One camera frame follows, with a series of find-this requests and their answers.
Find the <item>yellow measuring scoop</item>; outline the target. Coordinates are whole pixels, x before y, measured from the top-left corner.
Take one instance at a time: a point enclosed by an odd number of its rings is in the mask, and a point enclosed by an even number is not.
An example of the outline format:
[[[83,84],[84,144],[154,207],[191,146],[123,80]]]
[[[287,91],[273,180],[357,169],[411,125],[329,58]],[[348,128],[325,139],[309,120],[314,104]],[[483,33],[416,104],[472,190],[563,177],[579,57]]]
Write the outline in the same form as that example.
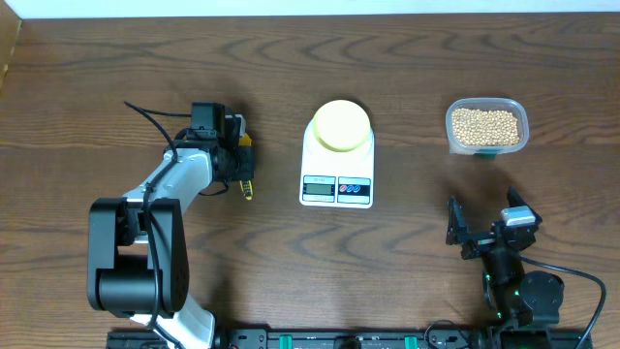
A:
[[[252,139],[249,137],[249,135],[247,133],[245,133],[240,138],[238,144],[240,146],[251,147],[252,146]],[[253,195],[254,195],[252,180],[251,179],[241,180],[240,181],[240,187],[241,187],[241,190],[243,192],[244,198],[246,200],[248,200],[248,201],[251,201],[253,199]]]

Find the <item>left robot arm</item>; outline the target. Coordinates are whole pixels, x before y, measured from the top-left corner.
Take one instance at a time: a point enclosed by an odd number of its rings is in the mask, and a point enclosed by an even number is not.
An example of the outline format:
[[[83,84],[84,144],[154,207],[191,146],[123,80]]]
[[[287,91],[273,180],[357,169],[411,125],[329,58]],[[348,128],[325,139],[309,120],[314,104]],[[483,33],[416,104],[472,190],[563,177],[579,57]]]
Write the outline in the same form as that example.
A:
[[[225,348],[226,331],[190,294],[184,216],[214,183],[254,174],[251,138],[187,129],[137,187],[96,200],[88,217],[87,299],[143,326],[151,348]]]

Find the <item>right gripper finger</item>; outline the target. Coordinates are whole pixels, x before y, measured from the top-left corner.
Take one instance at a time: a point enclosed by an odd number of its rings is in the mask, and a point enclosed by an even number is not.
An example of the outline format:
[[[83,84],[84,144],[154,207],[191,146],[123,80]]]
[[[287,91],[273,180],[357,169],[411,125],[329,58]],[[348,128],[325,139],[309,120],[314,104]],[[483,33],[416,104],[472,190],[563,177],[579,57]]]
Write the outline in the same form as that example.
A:
[[[528,204],[522,199],[514,186],[510,186],[507,191],[507,200],[509,207],[528,206]]]
[[[449,224],[447,228],[446,244],[462,244],[468,237],[468,226],[463,216],[462,206],[455,197],[448,201]]]

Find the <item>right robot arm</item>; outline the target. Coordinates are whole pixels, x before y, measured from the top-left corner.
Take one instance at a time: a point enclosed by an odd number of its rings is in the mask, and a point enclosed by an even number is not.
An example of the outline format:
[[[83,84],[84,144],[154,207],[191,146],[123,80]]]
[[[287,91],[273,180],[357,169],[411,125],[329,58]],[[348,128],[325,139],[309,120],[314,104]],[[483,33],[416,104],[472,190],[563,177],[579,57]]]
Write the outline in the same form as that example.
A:
[[[564,298],[563,280],[546,271],[523,267],[520,252],[535,241],[542,218],[514,188],[507,192],[509,206],[483,232],[470,231],[461,204],[448,201],[446,244],[461,247],[464,260],[481,259],[485,299],[498,323],[472,335],[475,348],[549,348],[548,327],[559,323]]]

